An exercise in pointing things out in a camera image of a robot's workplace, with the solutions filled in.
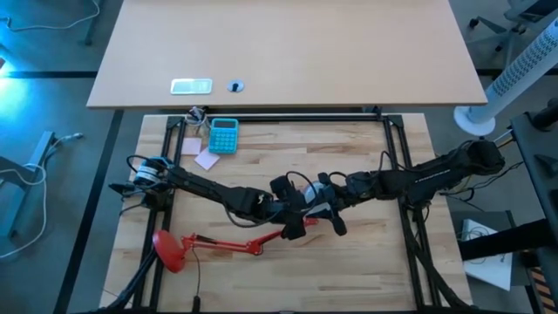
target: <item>wire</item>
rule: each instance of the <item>wire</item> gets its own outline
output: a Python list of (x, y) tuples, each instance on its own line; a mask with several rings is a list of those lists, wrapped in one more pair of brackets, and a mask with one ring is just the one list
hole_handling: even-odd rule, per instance
[(99, 8), (99, 5), (94, 1), (91, 0), (91, 2), (93, 3), (93, 5), (95, 5), (95, 13), (91, 14), (88, 17), (84, 17), (84, 18), (80, 18), (79, 20), (68, 24), (66, 26), (49, 26), (49, 25), (32, 25), (32, 26), (26, 26), (26, 27), (20, 27), (20, 28), (12, 28), (11, 27), (11, 17), (0, 17), (0, 21), (5, 21), (6, 22), (6, 28), (10, 31), (14, 31), (14, 32), (18, 32), (18, 31), (31, 31), (31, 30), (55, 30), (55, 31), (61, 31), (61, 30), (69, 30), (70, 28), (76, 26), (77, 24), (80, 24), (84, 21), (90, 20), (92, 18), (98, 17), (101, 9)]
[(474, 188), (474, 189), (479, 189), (479, 188), (486, 188), (489, 185), (491, 185), (494, 181), (498, 180), (499, 178), (503, 177), (504, 175), (506, 175), (508, 172), (517, 169), (518, 167), (520, 167), (521, 165), (523, 165), (524, 162), (520, 161), (520, 162), (516, 162), (514, 163), (512, 166), (508, 167), (503, 173), (492, 176), (490, 178), (488, 178), (487, 180), (481, 182), (481, 183), (477, 183), (475, 185), (473, 185), (470, 188)]
[(171, 165), (168, 163), (168, 161), (166, 161), (164, 158), (161, 157), (151, 157), (151, 158), (147, 158), (146, 156), (142, 156), (142, 155), (137, 155), (137, 154), (133, 154), (133, 155), (129, 155), (128, 157), (126, 157), (126, 164), (134, 171), (134, 173), (138, 173), (138, 170), (132, 165), (132, 162), (130, 161), (133, 158), (140, 158), (142, 160), (147, 160), (147, 161), (152, 161), (152, 160), (160, 160), (163, 161), (163, 163), (165, 163), (165, 166), (163, 166), (167, 171), (169, 170), (169, 168), (171, 167)]
[(474, 204), (470, 203), (469, 201), (465, 201), (465, 200), (460, 199), (459, 197), (455, 197), (455, 196), (451, 196), (451, 195), (446, 195), (446, 197), (452, 198), (452, 199), (457, 200), (457, 201), (462, 201), (462, 202), (464, 202), (465, 204), (471, 206), (472, 208), (475, 208), (475, 209), (477, 209), (477, 210), (479, 210), (479, 211), (481, 211), (481, 212), (483, 212), (483, 213), (486, 213), (486, 210), (484, 210), (484, 209), (478, 207), (477, 205), (474, 205)]
[(46, 194), (47, 194), (47, 190), (46, 190), (46, 161), (48, 160), (48, 158), (50, 156), (52, 156), (52, 154), (54, 154), (53, 152), (56, 150), (56, 147), (65, 141), (68, 140), (72, 140), (72, 139), (81, 139), (84, 135), (82, 133), (75, 133), (72, 135), (66, 135), (61, 137), (60, 139), (58, 139), (57, 141), (54, 142), (54, 144), (52, 144), (52, 146), (49, 148), (49, 150), (46, 152), (46, 156), (43, 159), (43, 163), (39, 166), (36, 164), (25, 164), (24, 167), (33, 167), (35, 169), (39, 169), (42, 173), (41, 179), (36, 181), (36, 182), (29, 182), (26, 179), (24, 179), (24, 177), (16, 170), (16, 169), (6, 169), (6, 170), (2, 170), (0, 171), (0, 174), (5, 174), (5, 173), (9, 173), (9, 172), (14, 172), (16, 173), (16, 175), (19, 177), (19, 179), (24, 182), (27, 185), (30, 186), (35, 186), (37, 184), (41, 184), (43, 183), (43, 224), (41, 226), (41, 230), (38, 232), (38, 234), (29, 242), (27, 242), (26, 244), (24, 244), (23, 246), (12, 250), (11, 252), (8, 252), (6, 254), (0, 255), (0, 259), (6, 258), (8, 256), (12, 256), (14, 254), (16, 254), (17, 252), (20, 252), (28, 247), (30, 247), (33, 243), (35, 243), (44, 233), (44, 231), (46, 230), (46, 223), (47, 223), (47, 216), (46, 216)]
[(312, 188), (312, 192), (314, 192), (314, 199), (312, 200), (312, 205), (309, 205), (308, 208), (306, 208), (305, 210), (301, 210), (299, 213), (308, 213), (309, 211), (311, 211), (312, 209), (314, 209), (314, 207), (316, 206), (317, 203), (317, 190), (316, 187), (314, 187), (314, 184), (312, 184), (312, 181), (310, 179), (308, 179), (308, 177), (304, 174), (299, 173), (298, 171), (287, 171), (287, 173), (285, 174), (285, 178), (287, 179), (287, 181), (291, 182), (290, 184), (294, 186), (294, 184), (292, 183), (292, 181), (289, 180), (289, 174), (296, 174), (300, 177), (302, 177), (306, 182), (308, 182), (308, 185)]
[(3, 171), (0, 171), (0, 173), (6, 173), (6, 172), (9, 172), (9, 171), (13, 171), (17, 174), (17, 176), (19, 176), (19, 178), (23, 182), (25, 182), (25, 184), (32, 185), (32, 186), (43, 183), (43, 225), (41, 226), (41, 230), (38, 232), (38, 234), (31, 241), (27, 242), (27, 244), (25, 244), (25, 245), (23, 245), (23, 246), (21, 246), (17, 249), (12, 250), (9, 253), (0, 255), (0, 259), (6, 258), (8, 256), (12, 256), (12, 255), (16, 254), (17, 252), (20, 252), (20, 251), (28, 248), (30, 245), (35, 243), (43, 235), (44, 230), (46, 229), (46, 170), (44, 170), (44, 167), (41, 167), (41, 166), (35, 165), (35, 164), (25, 164), (24, 167), (34, 167), (34, 168), (40, 169), (41, 172), (43, 173), (43, 176), (41, 177), (41, 180), (39, 180), (37, 182), (28, 182), (28, 181), (23, 179), (23, 177), (21, 176), (21, 174), (17, 170), (13, 170), (13, 169), (3, 170)]
[(127, 207), (127, 208), (124, 208), (124, 209), (120, 210), (120, 215), (124, 214), (124, 213), (127, 212), (128, 210), (131, 210), (131, 209), (134, 209), (134, 208), (138, 208), (138, 207), (143, 207), (143, 204), (142, 204), (142, 203), (139, 203), (139, 204), (135, 204), (135, 205), (129, 206), (129, 207)]
[(200, 265), (200, 258), (198, 257), (198, 254), (195, 252), (194, 246), (192, 246), (192, 253), (194, 253), (195, 261), (198, 264), (198, 285), (197, 288), (195, 289), (195, 295), (198, 297), (200, 295), (200, 285), (201, 285), (201, 265)]
[[(428, 220), (429, 215), (430, 215), (430, 206), (426, 206), (426, 215), (425, 215), (425, 218), (423, 220), (423, 223), (426, 223), (426, 221)], [(419, 236), (419, 231), (418, 230), (415, 233), (415, 239), (417, 238), (417, 236)]]
[(467, 199), (465, 199), (465, 200), (459, 199), (461, 201), (470, 201), (473, 198), (474, 193), (475, 193), (476, 190), (488, 187), (489, 185), (493, 184), (496, 180), (498, 180), (499, 178), (506, 175), (508, 172), (517, 169), (523, 163), (524, 163), (523, 161), (514, 163), (512, 166), (510, 166), (506, 170), (504, 170), (501, 174), (491, 176), (490, 178), (486, 179), (485, 181), (476, 183), (469, 188), (462, 188), (461, 190), (456, 191), (456, 192), (440, 193), (440, 195), (449, 196), (449, 195), (459, 195), (459, 194), (462, 194), (462, 193), (465, 193), (465, 192), (471, 192), (471, 195)]

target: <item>wooden desk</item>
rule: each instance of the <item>wooden desk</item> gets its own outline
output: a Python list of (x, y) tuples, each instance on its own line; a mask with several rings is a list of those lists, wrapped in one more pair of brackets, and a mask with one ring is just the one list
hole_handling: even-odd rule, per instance
[[(213, 92), (171, 95), (176, 78)], [(447, 0), (125, 0), (87, 105), (486, 102)]]
[[(136, 154), (160, 154), (166, 121), (167, 116), (144, 118)], [(434, 158), (424, 115), (406, 114), (404, 121), (413, 161)], [(182, 156), (180, 165), (225, 185), (269, 190), (269, 181), (288, 170), (304, 172), (312, 180), (322, 171), (376, 169), (379, 153), (386, 149), (384, 138), (382, 124), (377, 122), (246, 123), (240, 128), (236, 155), (222, 156), (209, 172), (195, 164), (191, 156)], [(384, 169), (389, 168), (388, 161), (384, 162)], [(293, 179), (299, 187), (306, 184)], [(138, 201), (128, 201), (125, 206)], [(368, 201), (346, 209), (342, 215), (347, 235), (337, 236), (329, 222), (320, 222), (308, 228), (304, 238), (268, 242), (261, 256), (197, 249), (202, 310), (414, 309), (398, 204)], [(121, 217), (101, 305), (110, 303), (114, 299), (111, 294), (118, 294), (138, 268), (147, 217), (143, 208)], [(470, 302), (444, 198), (433, 200), (426, 226), (435, 266), (458, 296)], [(239, 229), (228, 221), (221, 205), (183, 191), (175, 196), (171, 233), (177, 237), (195, 232), (244, 242), (280, 228), (265, 225)], [(165, 270), (159, 310), (190, 311), (196, 280), (197, 268), (190, 252), (181, 273)], [(429, 300), (426, 288), (424, 292)]]

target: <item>tabletop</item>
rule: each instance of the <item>tabletop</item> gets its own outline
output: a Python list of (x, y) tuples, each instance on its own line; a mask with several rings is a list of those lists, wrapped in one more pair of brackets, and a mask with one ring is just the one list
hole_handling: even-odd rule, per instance
[[(213, 90), (172, 95), (176, 78)], [(125, 0), (87, 105), (486, 102), (447, 0)]]
[[(164, 115), (144, 118), (136, 154), (160, 154), (166, 121)], [(404, 122), (413, 162), (434, 158), (424, 115), (405, 114)], [(193, 156), (182, 156), (180, 165), (230, 187), (269, 190), (269, 181), (288, 170), (303, 172), (312, 180), (319, 172), (348, 174), (376, 169), (380, 152), (385, 149), (383, 125), (377, 122), (243, 123), (235, 155), (223, 155), (209, 171), (194, 163)], [(388, 168), (385, 160), (384, 169)], [(292, 179), (299, 188), (305, 185), (302, 180)], [(139, 201), (129, 200), (125, 206)], [(121, 216), (101, 305), (109, 304), (138, 268), (147, 217), (145, 208)], [(397, 202), (368, 201), (344, 210), (342, 217), (347, 235), (337, 236), (330, 223), (322, 221), (308, 227), (303, 238), (266, 243), (261, 256), (197, 249), (201, 259), (202, 310), (413, 310)], [(426, 227), (436, 268), (457, 295), (470, 303), (444, 198), (434, 198)], [(177, 191), (174, 198), (170, 232), (177, 238), (195, 232), (246, 242), (280, 228), (268, 224), (240, 229), (228, 221), (224, 208), (217, 203), (184, 191)], [(425, 274), (420, 266), (419, 269), (428, 303)], [(190, 252), (182, 272), (165, 270), (159, 310), (190, 311), (196, 280), (197, 267)], [(150, 291), (149, 280), (146, 287)]]

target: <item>gray floor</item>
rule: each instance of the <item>gray floor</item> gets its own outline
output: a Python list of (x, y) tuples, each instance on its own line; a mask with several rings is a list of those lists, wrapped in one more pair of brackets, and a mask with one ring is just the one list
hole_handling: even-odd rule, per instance
[[(106, 2), (91, 47), (84, 47), (80, 43), (86, 32), (86, 24), (69, 31), (11, 33), (1, 28), (0, 56), (9, 62), (5, 70), (96, 71), (120, 4), (121, 0)], [(469, 18), (478, 14), (508, 25), (501, 15), (507, 8), (506, 0), (453, 0), (451, 4), (465, 38), (488, 34), (488, 30), (483, 27), (474, 33), (467, 31)], [(65, 21), (82, 17), (92, 10), (93, 7), (87, 0), (29, 0), (25, 1), (25, 5), (18, 0), (0, 3), (0, 17), (12, 16), (14, 26), (65, 24)], [(533, 37), (534, 34), (529, 32), (523, 35), (518, 50)], [(503, 60), (493, 53), (494, 45), (495, 43), (483, 44), (471, 48), (472, 59), (477, 67), (501, 67)], [(490, 84), (489, 78), (482, 78), (482, 81), (485, 85)], [(44, 130), (52, 130), (58, 134), (85, 134), (81, 141), (60, 149), (48, 165), (49, 222), (44, 237), (37, 245), (17, 257), (0, 261), (1, 313), (48, 313), (55, 304), (112, 117), (111, 111), (85, 108), (92, 83), (92, 79), (0, 78), (0, 154), (23, 163)], [(501, 133), (506, 128), (511, 117), (527, 110), (543, 108), (550, 98), (556, 96), (553, 90), (555, 91), (557, 83), (558, 78), (545, 77), (529, 88), (498, 116), (496, 133)], [(444, 153), (463, 139), (469, 138), (453, 124), (451, 109), (425, 108), (421, 111), (426, 113), (437, 152)], [(107, 182), (122, 181), (127, 177), (128, 169), (124, 158), (135, 148), (144, 113), (146, 112), (125, 113)], [(508, 164), (520, 160), (514, 145), (504, 148), (504, 154)], [(39, 192), (36, 188), (29, 199), (29, 207), (18, 220), (20, 241), (32, 238), (40, 229), (42, 218), (38, 205)], [(518, 223), (530, 222), (542, 215), (524, 167), (510, 173), (505, 179), (496, 181), (490, 188), (479, 191), (473, 203), (485, 210), (511, 210)], [(471, 210), (452, 200), (449, 204), (452, 211)], [(119, 198), (115, 193), (104, 190), (71, 300), (71, 311), (88, 311), (99, 303), (119, 208)], [(5, 242), (0, 242), (0, 253), (9, 249)], [(470, 283), (474, 302), (481, 308), (530, 311), (522, 289), (507, 293), (475, 280)]]

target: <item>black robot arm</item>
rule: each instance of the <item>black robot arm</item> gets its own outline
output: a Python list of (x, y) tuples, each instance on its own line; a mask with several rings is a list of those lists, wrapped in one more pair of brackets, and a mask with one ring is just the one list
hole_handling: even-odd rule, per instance
[[(387, 155), (382, 152), (381, 160)], [(165, 186), (179, 188), (216, 201), (239, 218), (256, 224), (272, 222), (284, 224), (283, 238), (290, 240), (305, 236), (305, 216), (330, 220), (340, 236), (346, 233), (339, 212), (371, 199), (405, 199), (408, 208), (422, 209), (435, 193), (452, 188), (469, 175), (497, 174), (504, 167), (504, 159), (491, 141), (470, 140), (448, 154), (411, 168), (318, 174), (319, 183), (310, 185), (311, 200), (297, 190), (287, 173), (270, 182), (275, 197), (257, 188), (229, 188), (190, 173), (182, 167), (170, 166), (165, 172)], [(331, 181), (333, 174), (344, 177), (345, 185)]]

